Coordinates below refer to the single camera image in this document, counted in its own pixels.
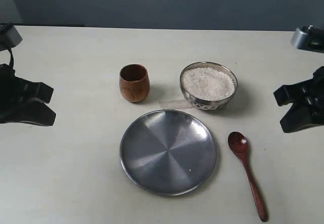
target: cup rim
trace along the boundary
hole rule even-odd
[[[128,80],[125,80],[123,77],[122,77],[122,70],[128,66],[138,66],[138,67],[141,67],[142,69],[144,69],[145,71],[145,75],[143,76],[143,78],[141,78],[140,80],[136,80],[136,81],[128,81]],[[141,64],[137,64],[137,63],[131,63],[131,64],[127,64],[125,65],[123,68],[120,69],[120,72],[119,72],[119,78],[127,83],[136,83],[136,82],[139,82],[139,81],[142,81],[144,80],[145,78],[147,77],[147,69],[141,65]]]

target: white table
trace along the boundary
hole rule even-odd
[[[273,92],[312,77],[324,55],[294,49],[292,32],[17,27],[16,76],[54,88],[53,127],[0,125],[0,223],[260,223],[244,169],[227,136],[250,139],[251,166],[269,223],[324,220],[324,127],[285,134],[289,109]],[[9,56],[0,53],[1,63]],[[212,131],[220,165],[191,194],[145,192],[125,175],[120,139],[159,100],[183,99],[179,73],[196,61],[230,68],[239,90],[227,110],[186,109]],[[147,67],[151,93],[139,104],[119,93],[119,70]]]

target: wooden cup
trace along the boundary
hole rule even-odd
[[[119,89],[130,102],[143,101],[150,91],[147,70],[139,64],[129,64],[120,70]]]

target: metal plate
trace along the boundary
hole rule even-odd
[[[126,130],[120,158],[138,186],[156,194],[181,195],[209,177],[216,147],[198,119],[181,111],[158,110],[139,117]]]

